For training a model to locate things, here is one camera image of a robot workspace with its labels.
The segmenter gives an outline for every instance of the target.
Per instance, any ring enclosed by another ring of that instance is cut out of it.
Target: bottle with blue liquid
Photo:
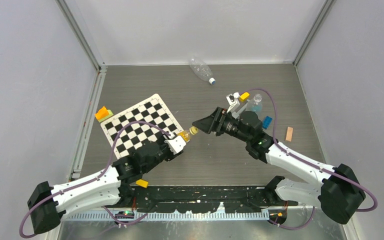
[[[261,113],[263,111],[263,97],[261,94],[256,94],[252,100],[248,102],[248,105],[246,105],[246,111],[252,111],[255,112],[258,116],[258,118],[261,118]]]

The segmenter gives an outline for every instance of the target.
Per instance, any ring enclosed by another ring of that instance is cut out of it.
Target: white bottle cap
[[[208,80],[209,84],[214,85],[216,83],[216,80],[212,77]]]

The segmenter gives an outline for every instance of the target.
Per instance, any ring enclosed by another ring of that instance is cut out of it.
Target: chessboard
[[[145,121],[167,132],[178,134],[183,131],[182,126],[170,112],[160,95],[154,94],[151,97],[129,107],[128,109],[115,114],[101,122],[100,126],[108,139],[110,146],[113,145],[118,131],[133,121]],[[117,140],[114,153],[117,159],[129,155],[129,151],[142,146],[142,141],[148,139],[155,142],[162,133],[148,125],[132,124],[128,126]]]

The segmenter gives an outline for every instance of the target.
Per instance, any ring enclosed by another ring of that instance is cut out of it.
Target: empty plastic bottle
[[[261,94],[256,94],[252,100],[248,102],[248,105],[246,105],[247,111],[253,111],[257,114],[258,117],[260,117],[261,112],[263,111],[263,97]]]
[[[202,80],[214,85],[216,80],[213,78],[213,72],[211,72],[208,65],[199,58],[191,57],[189,59],[189,66],[193,72]]]
[[[189,142],[191,137],[198,133],[198,128],[191,126],[189,130],[179,132],[177,135],[181,136],[185,142]]]

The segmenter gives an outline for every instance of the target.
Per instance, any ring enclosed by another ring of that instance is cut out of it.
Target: blue block
[[[267,129],[268,127],[269,127],[269,125],[270,125],[270,123],[272,122],[272,118],[271,117],[269,117],[269,116],[266,116],[265,118],[264,118],[264,121],[262,122],[262,128],[263,129]]]

